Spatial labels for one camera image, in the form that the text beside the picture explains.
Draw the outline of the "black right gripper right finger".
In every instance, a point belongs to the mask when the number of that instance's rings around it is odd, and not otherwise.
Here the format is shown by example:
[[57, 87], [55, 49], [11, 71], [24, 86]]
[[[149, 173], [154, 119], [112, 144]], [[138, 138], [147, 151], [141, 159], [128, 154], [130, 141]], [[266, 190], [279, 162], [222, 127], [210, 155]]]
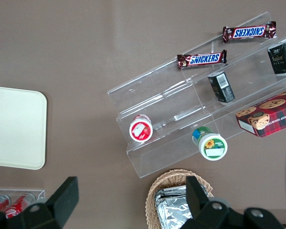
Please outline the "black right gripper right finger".
[[186, 178], [186, 201], [192, 218], [183, 229], [225, 229], [229, 208], [217, 199], [210, 199], [194, 176]]

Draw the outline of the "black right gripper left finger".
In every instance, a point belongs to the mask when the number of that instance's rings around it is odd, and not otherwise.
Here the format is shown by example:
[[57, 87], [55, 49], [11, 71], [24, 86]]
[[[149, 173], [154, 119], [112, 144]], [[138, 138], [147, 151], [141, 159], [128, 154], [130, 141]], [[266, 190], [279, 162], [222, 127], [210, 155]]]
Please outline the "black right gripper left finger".
[[77, 177], [68, 177], [44, 203], [35, 203], [20, 214], [22, 229], [62, 229], [79, 202]]

